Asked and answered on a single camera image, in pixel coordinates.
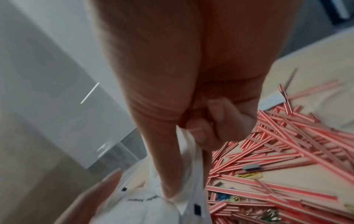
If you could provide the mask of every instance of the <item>wooden table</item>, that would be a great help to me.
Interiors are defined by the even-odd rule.
[[[328,37],[277,60],[264,82],[262,96],[277,90],[278,84],[285,83],[296,67],[299,70],[288,89],[288,95],[333,79],[341,82],[354,81],[354,29]],[[293,103],[301,104],[305,106],[305,110],[311,111],[312,102],[308,97],[294,100]],[[353,113],[349,110],[338,112]],[[146,181],[147,163],[137,173],[137,178],[130,182],[128,188]],[[354,205],[354,186],[319,165],[264,172],[261,180],[332,193],[343,204]],[[235,187],[235,184],[225,181],[224,186]],[[341,204],[329,206],[345,209]]]

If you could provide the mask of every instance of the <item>hand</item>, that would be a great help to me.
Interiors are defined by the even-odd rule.
[[[256,123],[264,78],[300,1],[88,0],[99,40],[161,176],[179,191],[176,125],[211,152]]]
[[[54,224],[88,224],[98,207],[114,192],[122,172],[109,174],[102,182],[82,193]]]

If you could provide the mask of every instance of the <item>pile of straws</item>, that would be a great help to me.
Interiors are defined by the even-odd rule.
[[[288,97],[279,85],[285,103],[268,111],[258,111],[255,128],[240,145],[242,152],[230,154],[239,143],[227,142],[213,153],[206,189],[214,223],[354,223],[351,212],[323,205],[338,203],[334,195],[245,178],[249,173],[318,164],[354,185],[354,134],[329,128],[313,114],[302,114],[302,106],[292,107],[289,103],[290,99],[336,86],[337,81],[329,82]],[[252,191],[216,186],[214,183],[218,180],[248,185]],[[222,194],[238,200],[225,200],[220,197]]]

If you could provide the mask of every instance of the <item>fingernail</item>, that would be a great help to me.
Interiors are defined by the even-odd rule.
[[[114,174],[116,174],[116,173],[119,172],[120,170],[121,170],[120,168],[114,170],[113,172],[111,172],[110,174],[108,174],[108,175],[102,180],[102,182],[103,182],[103,181],[109,181],[109,180],[111,180],[112,178],[114,179],[114,178],[115,178],[115,175],[114,175]]]
[[[213,119],[220,123],[225,119],[225,110],[222,103],[219,100],[209,100],[208,108]]]
[[[198,144],[203,144],[207,141],[207,136],[202,128],[188,129],[188,131],[193,135]]]

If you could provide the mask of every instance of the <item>white cloth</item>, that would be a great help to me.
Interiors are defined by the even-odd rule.
[[[93,218],[92,224],[212,223],[203,191],[202,151],[187,130],[176,127],[176,134],[183,161],[181,192],[171,199],[163,196],[160,176],[148,153],[148,186],[115,194]],[[195,207],[199,206],[201,215],[195,214]]]

